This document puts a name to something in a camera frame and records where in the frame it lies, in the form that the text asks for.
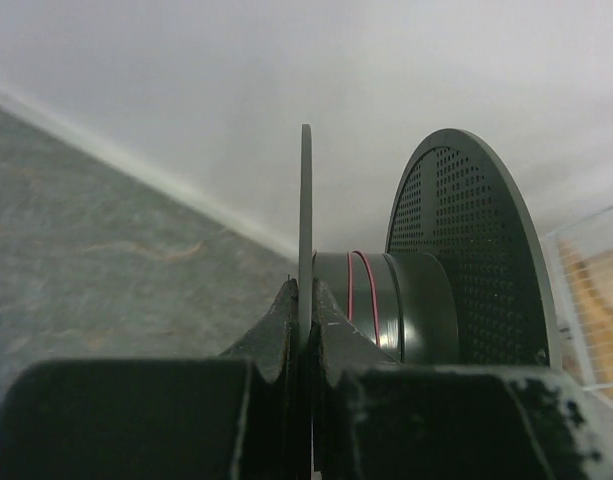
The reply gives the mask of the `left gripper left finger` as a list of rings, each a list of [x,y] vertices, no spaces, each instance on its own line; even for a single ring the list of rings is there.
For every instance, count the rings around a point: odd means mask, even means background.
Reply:
[[[222,354],[60,359],[0,404],[0,479],[294,479],[295,280]]]

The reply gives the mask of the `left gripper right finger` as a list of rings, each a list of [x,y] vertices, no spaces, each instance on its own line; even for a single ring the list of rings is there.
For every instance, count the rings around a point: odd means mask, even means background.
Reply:
[[[613,454],[566,374],[407,366],[312,287],[314,468],[326,479],[613,479]]]

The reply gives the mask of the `grey filament spool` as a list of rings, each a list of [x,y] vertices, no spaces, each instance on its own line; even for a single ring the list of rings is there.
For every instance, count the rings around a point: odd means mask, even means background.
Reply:
[[[301,133],[300,310],[315,282],[344,316],[409,365],[529,365],[560,369],[554,299],[522,194],[479,136],[427,136],[399,181],[381,253],[320,253],[313,245],[312,130]]]

